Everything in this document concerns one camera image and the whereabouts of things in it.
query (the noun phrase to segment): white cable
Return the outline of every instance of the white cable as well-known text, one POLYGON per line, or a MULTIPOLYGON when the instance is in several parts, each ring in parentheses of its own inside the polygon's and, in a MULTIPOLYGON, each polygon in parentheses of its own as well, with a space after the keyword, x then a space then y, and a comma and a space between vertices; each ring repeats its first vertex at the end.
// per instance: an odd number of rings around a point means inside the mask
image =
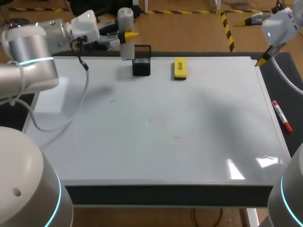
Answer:
POLYGON ((31 108, 26 102, 24 102, 24 101, 21 100, 21 99, 17 99, 17 100, 16 100, 16 103, 22 104, 22 105, 28 110, 28 113, 29 113, 29 115, 30 115, 31 118, 32 118, 32 121, 33 121, 34 126, 35 126, 39 131, 44 131, 44 132, 56 131, 56 130, 59 130, 59 129, 62 129, 62 128, 66 127, 66 126, 73 120, 73 118, 76 116, 76 114, 77 114, 77 112, 78 112, 80 106, 82 105, 82 103, 83 103, 83 101, 84 101, 84 98, 85 98, 85 94, 86 94, 88 85, 89 85, 89 71, 87 70, 87 71, 86 71, 86 82, 85 82, 85 87, 84 87, 84 90, 83 90, 82 95, 81 95, 81 100, 80 100, 80 102, 79 102, 79 104, 78 104, 78 106, 77 106, 77 108, 76 108, 74 114, 73 114, 73 115, 72 115, 64 124, 62 124, 62 125, 60 125, 60 126, 58 126, 58 127, 52 128, 52 129, 43 129, 43 128, 41 128, 41 127, 38 125, 38 123, 37 123, 37 121, 36 121, 36 119, 35 119, 35 117, 34 117, 34 112, 33 112, 32 108, 31 108))
POLYGON ((275 58, 271 58, 272 63, 274 64, 276 70, 278 70, 279 74, 282 76, 282 78, 291 86, 295 91, 303 95, 303 91, 299 89, 296 85, 294 85, 288 78, 287 76, 283 73, 283 71, 280 69, 280 66, 276 62, 275 58))
POLYGON ((11 106, 14 106, 15 103, 19 103, 21 105, 23 105, 29 112, 29 115, 31 116, 32 118, 32 121, 33 121, 33 124, 34 126, 39 130, 39 131, 44 131, 44 132, 51 132, 51 131, 55 131, 55 130, 58 130, 58 129, 62 129, 64 127, 66 127, 71 121, 72 119, 76 116, 80 106, 82 105, 83 101, 84 101, 84 98, 85 98, 85 94, 86 94, 86 91, 87 91, 87 88, 88 88, 88 85, 89 85, 89 69, 85 70, 86 72, 86 82, 85 82, 85 87, 84 87, 84 90, 82 92, 82 95, 81 95, 81 99, 80 99, 80 102, 75 110, 75 113, 62 125, 58 126, 58 127, 55 127, 55 128, 52 128, 52 129, 43 129, 41 128, 36 119, 35 119, 35 116, 34 116, 34 111, 32 110, 32 108, 23 100, 19 99, 20 96, 24 93, 24 91, 26 91, 26 88, 25 88, 25 78, 24 78, 24 72, 23 72, 23 68, 22 66, 16 62, 16 61, 9 61, 8 64, 11 64, 11 63, 15 63, 19 69, 20 69, 20 76, 21 76, 21 88, 20 88, 20 92, 18 93, 18 95, 15 97, 15 98, 12 98, 12 97, 9 97, 3 101, 0 102, 0 105, 3 105, 3 104, 6 104, 6 103, 9 103, 11 106))

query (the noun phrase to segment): black mat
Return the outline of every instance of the black mat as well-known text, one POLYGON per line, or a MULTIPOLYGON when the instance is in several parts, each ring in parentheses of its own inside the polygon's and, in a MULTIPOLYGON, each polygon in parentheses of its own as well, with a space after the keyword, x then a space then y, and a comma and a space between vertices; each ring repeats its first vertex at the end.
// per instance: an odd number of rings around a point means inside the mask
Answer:
MULTIPOLYGON (((73 56, 71 52, 60 56, 73 56)), ((214 57, 250 56, 259 59, 262 53, 190 53, 152 52, 153 57, 214 57)), ((82 56, 119 56, 118 52, 90 52, 82 56)), ((288 78, 300 89, 303 82, 289 53, 280 53, 276 61, 288 78)), ((293 128, 288 135, 282 123, 289 153, 294 155, 303 142, 303 96, 295 92, 278 74, 272 63, 260 67, 269 96, 275 99, 293 128)), ((22 97, 29 104, 33 95, 22 97)), ((25 108, 0 106, 0 126, 22 130, 27 111, 25 108)), ((73 186, 67 187, 74 204, 116 204, 116 205, 194 205, 194 206, 244 206, 265 207, 271 191, 269 186, 73 186)))

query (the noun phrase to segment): pen holder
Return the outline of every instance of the pen holder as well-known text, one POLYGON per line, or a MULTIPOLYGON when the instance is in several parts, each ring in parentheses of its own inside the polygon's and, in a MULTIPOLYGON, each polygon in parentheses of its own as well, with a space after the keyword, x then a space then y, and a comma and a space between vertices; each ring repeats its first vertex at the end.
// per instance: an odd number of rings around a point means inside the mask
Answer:
POLYGON ((149 76, 151 74, 152 47, 150 45, 135 45, 134 50, 133 75, 149 76))

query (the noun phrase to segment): whiteboard eraser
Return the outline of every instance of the whiteboard eraser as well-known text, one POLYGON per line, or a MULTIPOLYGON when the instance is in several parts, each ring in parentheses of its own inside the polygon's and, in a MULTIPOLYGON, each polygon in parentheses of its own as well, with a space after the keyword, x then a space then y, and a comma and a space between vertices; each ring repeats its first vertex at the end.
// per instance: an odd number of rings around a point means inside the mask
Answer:
POLYGON ((175 58, 175 80, 185 80, 187 76, 186 58, 175 58))

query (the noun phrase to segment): red marker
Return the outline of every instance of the red marker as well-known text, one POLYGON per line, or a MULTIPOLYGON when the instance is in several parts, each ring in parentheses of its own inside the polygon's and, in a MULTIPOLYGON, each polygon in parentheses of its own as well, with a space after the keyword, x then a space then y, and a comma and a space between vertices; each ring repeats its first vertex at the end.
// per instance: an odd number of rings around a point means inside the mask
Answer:
POLYGON ((282 123, 284 124, 284 127, 287 131, 288 134, 292 133, 293 130, 292 130, 292 127, 290 127, 290 124, 288 123, 286 117, 284 116, 281 108, 279 107, 278 103, 276 102, 276 100, 273 100, 272 101, 272 104, 274 106, 274 109, 276 110, 276 113, 279 115, 282 123))

